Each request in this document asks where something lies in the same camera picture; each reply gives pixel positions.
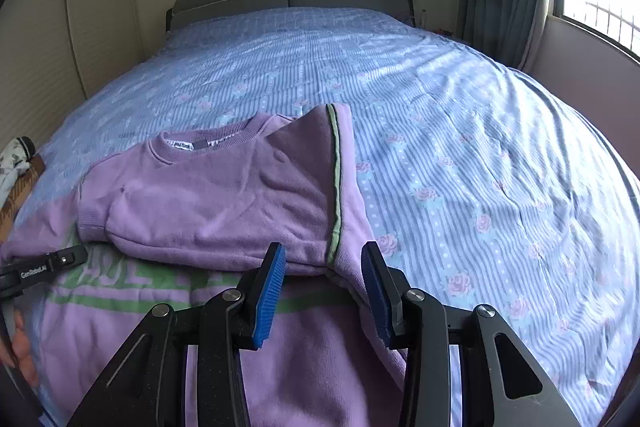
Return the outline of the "person's left hand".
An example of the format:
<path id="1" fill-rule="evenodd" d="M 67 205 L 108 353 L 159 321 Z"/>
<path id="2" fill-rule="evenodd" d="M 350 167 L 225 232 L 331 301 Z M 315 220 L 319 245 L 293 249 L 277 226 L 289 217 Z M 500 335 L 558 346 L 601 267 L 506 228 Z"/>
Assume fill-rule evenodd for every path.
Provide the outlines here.
<path id="1" fill-rule="evenodd" d="M 32 351 L 30 351 L 30 340 L 27 336 L 23 313 L 15 307 L 11 311 L 14 332 L 10 335 L 9 340 L 1 341 L 1 362 L 14 369 L 19 369 L 27 384 L 32 388 L 37 388 L 39 378 Z"/>

